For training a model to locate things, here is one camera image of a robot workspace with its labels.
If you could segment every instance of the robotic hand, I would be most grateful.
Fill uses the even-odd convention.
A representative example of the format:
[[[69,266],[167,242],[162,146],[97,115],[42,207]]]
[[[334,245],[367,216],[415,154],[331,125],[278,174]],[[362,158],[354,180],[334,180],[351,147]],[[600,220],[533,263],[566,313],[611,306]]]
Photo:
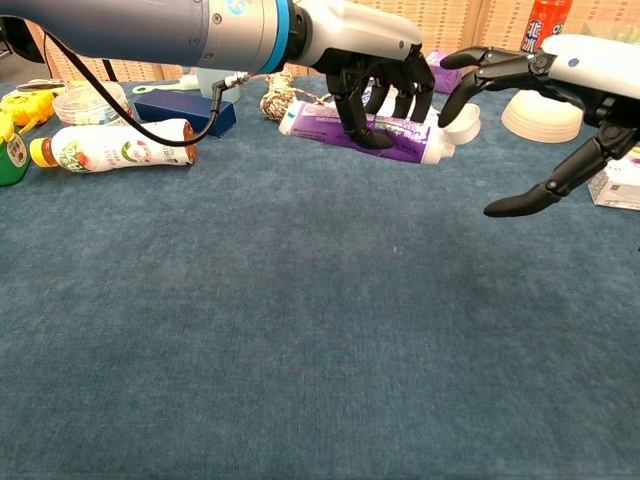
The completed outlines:
[[[442,109],[447,126],[465,103],[483,90],[536,90],[584,111],[584,123],[597,134],[528,192],[498,200],[485,209],[490,217],[538,213],[566,197],[624,157],[640,141],[640,45],[591,36],[562,34],[547,38],[533,54],[471,47],[442,60],[447,69],[477,66],[467,73]]]
[[[406,118],[415,99],[411,119],[422,123],[435,85],[415,25],[343,0],[2,0],[0,16],[39,24],[72,61],[73,50],[87,57],[252,73],[281,71],[287,62],[312,67],[326,75],[344,131],[369,149],[392,145],[366,122],[391,86],[399,91],[394,116]],[[362,93],[371,78],[374,93],[365,107]],[[221,89],[246,79],[218,85],[218,100]]]

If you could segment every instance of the red can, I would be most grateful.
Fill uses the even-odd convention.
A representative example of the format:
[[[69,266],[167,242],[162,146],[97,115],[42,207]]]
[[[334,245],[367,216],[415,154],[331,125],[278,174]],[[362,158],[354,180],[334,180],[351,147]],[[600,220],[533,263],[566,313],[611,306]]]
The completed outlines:
[[[520,50],[533,53],[543,40],[562,33],[572,0],[535,0]]]

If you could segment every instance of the green bottle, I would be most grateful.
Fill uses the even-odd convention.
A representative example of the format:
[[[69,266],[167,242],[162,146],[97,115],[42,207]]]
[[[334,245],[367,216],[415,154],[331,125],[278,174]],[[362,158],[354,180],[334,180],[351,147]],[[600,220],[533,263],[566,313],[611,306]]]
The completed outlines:
[[[29,168],[29,152],[15,132],[13,118],[0,112],[0,187],[22,180]]]

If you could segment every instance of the white box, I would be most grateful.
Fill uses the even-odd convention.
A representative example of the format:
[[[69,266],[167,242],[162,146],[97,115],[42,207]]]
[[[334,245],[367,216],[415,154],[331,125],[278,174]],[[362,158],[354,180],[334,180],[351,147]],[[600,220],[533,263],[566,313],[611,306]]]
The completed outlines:
[[[609,161],[587,185],[596,205],[640,211],[640,155]]]

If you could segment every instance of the blue box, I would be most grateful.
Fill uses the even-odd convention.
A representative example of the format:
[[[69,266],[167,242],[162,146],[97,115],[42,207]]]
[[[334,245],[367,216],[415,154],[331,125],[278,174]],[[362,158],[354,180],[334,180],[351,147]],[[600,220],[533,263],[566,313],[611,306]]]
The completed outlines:
[[[201,132],[211,116],[211,100],[199,95],[154,90],[134,102],[138,116],[144,122],[162,122],[172,118],[188,120],[196,133]],[[220,138],[236,124],[233,103],[223,101],[220,115],[209,135]]]

